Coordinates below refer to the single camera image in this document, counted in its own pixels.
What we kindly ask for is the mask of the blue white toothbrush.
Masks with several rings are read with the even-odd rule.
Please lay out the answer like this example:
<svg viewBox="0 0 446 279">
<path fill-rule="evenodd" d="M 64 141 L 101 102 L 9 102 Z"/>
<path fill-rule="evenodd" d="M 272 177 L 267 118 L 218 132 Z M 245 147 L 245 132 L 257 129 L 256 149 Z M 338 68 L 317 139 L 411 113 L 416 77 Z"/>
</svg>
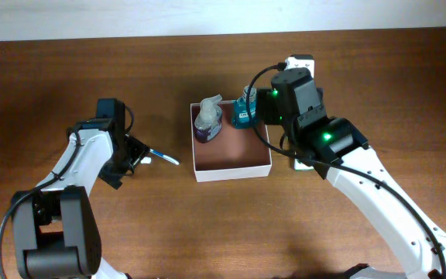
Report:
<svg viewBox="0 0 446 279">
<path fill-rule="evenodd" d="M 159 157 L 159 158 L 162 158 L 163 160 L 166 160 L 166 161 L 168 161 L 168 162 L 170 162 L 171 164 L 174 164 L 174 165 L 179 165 L 180 164 L 180 162 L 178 160 L 176 160 L 175 158 L 173 158 L 173 157 L 171 157 L 169 155 L 166 155 L 165 153 L 161 153 L 161 152 L 159 152 L 157 150 L 154 150 L 154 149 L 150 149 L 149 150 L 149 154 L 155 155 L 156 157 Z M 140 163 L 141 164 L 150 164 L 151 161 L 152 161 L 152 159 L 149 156 L 146 156 L 146 157 L 143 157 L 140 160 Z"/>
</svg>

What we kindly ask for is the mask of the purple hand soap pump bottle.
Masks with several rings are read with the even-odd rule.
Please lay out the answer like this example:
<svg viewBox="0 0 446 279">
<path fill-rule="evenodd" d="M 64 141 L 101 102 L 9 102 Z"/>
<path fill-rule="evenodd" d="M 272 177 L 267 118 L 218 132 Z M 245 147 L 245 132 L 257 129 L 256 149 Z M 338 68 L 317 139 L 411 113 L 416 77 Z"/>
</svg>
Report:
<svg viewBox="0 0 446 279">
<path fill-rule="evenodd" d="M 221 95 L 205 98 L 200 103 L 200 111 L 194 121 L 194 136 L 199 143 L 213 140 L 222 128 L 222 109 L 218 103 Z"/>
</svg>

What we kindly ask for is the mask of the white cardboard box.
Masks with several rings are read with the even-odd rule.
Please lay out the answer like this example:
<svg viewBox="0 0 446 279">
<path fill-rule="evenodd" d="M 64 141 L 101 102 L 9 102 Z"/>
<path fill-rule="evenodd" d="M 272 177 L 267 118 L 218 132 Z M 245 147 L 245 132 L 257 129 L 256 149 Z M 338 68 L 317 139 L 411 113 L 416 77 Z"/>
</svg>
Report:
<svg viewBox="0 0 446 279">
<path fill-rule="evenodd" d="M 220 133 L 207 143 L 191 139 L 194 176 L 197 182 L 266 177 L 273 165 L 271 151 L 252 129 L 232 125 L 233 102 L 222 101 Z"/>
</svg>

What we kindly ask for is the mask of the teal mouthwash bottle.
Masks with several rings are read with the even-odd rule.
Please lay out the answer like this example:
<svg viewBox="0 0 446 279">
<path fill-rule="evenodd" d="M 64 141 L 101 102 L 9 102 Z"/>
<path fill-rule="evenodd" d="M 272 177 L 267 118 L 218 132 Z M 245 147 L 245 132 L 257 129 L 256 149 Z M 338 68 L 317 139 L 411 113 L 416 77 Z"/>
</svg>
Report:
<svg viewBox="0 0 446 279">
<path fill-rule="evenodd" d="M 252 128 L 259 120 L 256 116 L 257 89 L 245 86 L 242 96 L 233 101 L 232 125 L 236 129 Z"/>
</svg>

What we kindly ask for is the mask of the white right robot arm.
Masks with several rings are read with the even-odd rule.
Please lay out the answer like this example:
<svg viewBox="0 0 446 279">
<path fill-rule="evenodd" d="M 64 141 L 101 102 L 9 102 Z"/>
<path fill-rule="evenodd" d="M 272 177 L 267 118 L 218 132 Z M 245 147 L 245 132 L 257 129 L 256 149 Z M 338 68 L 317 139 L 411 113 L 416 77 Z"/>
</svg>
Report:
<svg viewBox="0 0 446 279">
<path fill-rule="evenodd" d="M 257 91 L 256 114 L 283 128 L 290 147 L 270 149 L 312 167 L 345 195 L 383 238 L 401 278 L 446 278 L 446 232 L 396 183 L 369 141 L 347 119 L 329 117 L 305 67 L 273 65 L 270 88 Z"/>
</svg>

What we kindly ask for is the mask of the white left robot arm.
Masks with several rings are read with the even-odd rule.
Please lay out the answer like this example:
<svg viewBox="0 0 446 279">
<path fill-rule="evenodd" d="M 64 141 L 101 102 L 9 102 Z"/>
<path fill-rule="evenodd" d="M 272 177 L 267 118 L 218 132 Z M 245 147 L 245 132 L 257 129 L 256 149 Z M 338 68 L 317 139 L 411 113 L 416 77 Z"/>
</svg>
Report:
<svg viewBox="0 0 446 279">
<path fill-rule="evenodd" d="M 13 195 L 4 220 L 12 224 L 21 277 L 129 277 L 102 256 L 89 195 L 97 179 L 119 188 L 149 152 L 129 135 L 131 113 L 116 98 L 98 100 L 93 118 L 68 129 L 67 148 L 46 178 Z"/>
</svg>

